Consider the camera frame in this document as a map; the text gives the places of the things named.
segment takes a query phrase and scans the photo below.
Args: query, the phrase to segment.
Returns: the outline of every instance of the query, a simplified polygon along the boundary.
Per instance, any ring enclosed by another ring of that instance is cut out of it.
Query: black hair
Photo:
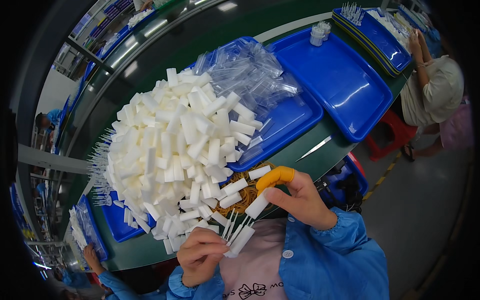
[[[36,127],[38,128],[38,130],[41,129],[42,119],[43,119],[43,113],[39,113],[39,114],[35,117],[35,125],[36,125]]]

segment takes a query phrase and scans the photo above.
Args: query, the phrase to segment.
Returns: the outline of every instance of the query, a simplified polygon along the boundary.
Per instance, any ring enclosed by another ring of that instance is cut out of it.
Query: hand
[[[422,56],[421,46],[419,43],[418,36],[414,33],[411,33],[409,40],[410,40],[410,52],[412,52],[413,59],[416,62],[423,62],[423,56]]]
[[[212,278],[223,253],[230,250],[226,243],[213,230],[196,227],[192,231],[177,253],[184,286],[191,288]]]
[[[275,183],[270,183],[269,178],[272,178],[272,174],[269,175],[270,173],[285,173],[284,169],[278,171],[277,169],[279,168],[280,167],[271,170],[260,178],[256,188],[259,191],[260,189],[263,191],[263,189],[267,187],[265,190],[266,199],[270,203],[285,209],[304,224],[310,225],[318,230],[333,228],[337,220],[336,214],[325,206],[325,203],[320,198],[308,174],[295,170],[292,173],[293,178],[289,182],[285,182],[285,176],[283,178],[281,175],[279,176],[280,180],[277,181],[276,184],[285,184],[291,196],[288,196],[280,189],[270,187],[275,185]]]
[[[90,268],[97,274],[100,275],[105,268],[102,267],[102,264],[98,260],[93,244],[90,243],[84,248],[84,258],[87,261]]]

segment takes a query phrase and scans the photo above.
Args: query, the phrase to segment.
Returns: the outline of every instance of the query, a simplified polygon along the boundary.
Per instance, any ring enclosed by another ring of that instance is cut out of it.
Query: beige shirt
[[[408,125],[426,126],[441,123],[458,108],[463,96],[463,75],[448,55],[427,63],[428,84],[419,88],[417,74],[408,79],[400,91],[403,118]]]

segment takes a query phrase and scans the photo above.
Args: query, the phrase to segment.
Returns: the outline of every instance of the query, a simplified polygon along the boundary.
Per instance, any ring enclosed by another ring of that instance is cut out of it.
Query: scissors
[[[295,162],[309,156],[310,154],[312,154],[313,152],[317,151],[321,146],[325,145],[328,141],[330,141],[334,136],[336,135],[336,133],[333,133],[329,136],[327,136],[323,141],[319,142],[315,147],[313,147],[312,149],[310,149],[307,153],[305,153],[304,155],[302,155],[302,157],[300,157],[299,159],[297,159]]]

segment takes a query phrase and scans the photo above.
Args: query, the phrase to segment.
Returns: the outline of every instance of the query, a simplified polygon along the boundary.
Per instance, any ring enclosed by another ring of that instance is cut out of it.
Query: stool
[[[372,161],[377,161],[380,158],[385,157],[390,152],[399,149],[401,146],[408,143],[417,133],[416,126],[410,126],[405,124],[391,110],[387,110],[387,112],[380,119],[379,123],[380,122],[386,123],[388,126],[390,126],[394,135],[394,140],[387,147],[380,149],[369,134],[365,138],[365,142],[370,148],[370,160]]]

